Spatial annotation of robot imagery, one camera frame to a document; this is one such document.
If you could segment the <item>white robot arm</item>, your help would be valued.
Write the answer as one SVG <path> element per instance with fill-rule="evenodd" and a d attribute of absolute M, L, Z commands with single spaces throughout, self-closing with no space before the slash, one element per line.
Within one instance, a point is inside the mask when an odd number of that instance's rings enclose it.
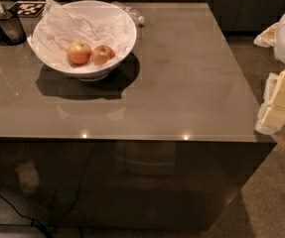
<path fill-rule="evenodd" d="M 271 25 L 253 43 L 263 48 L 273 48 L 274 57 L 285 64 L 285 14 Z M 271 72 L 266 80 L 263 103 L 260 106 L 255 130 L 273 135 L 285 125 L 285 68 L 279 73 Z"/>

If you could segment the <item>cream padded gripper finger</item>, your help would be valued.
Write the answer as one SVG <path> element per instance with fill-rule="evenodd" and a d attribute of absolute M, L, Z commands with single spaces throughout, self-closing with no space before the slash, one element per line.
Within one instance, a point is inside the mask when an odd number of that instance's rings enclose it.
<path fill-rule="evenodd" d="M 266 80 L 255 130 L 273 135 L 285 125 L 285 69 L 279 74 L 271 72 Z"/>

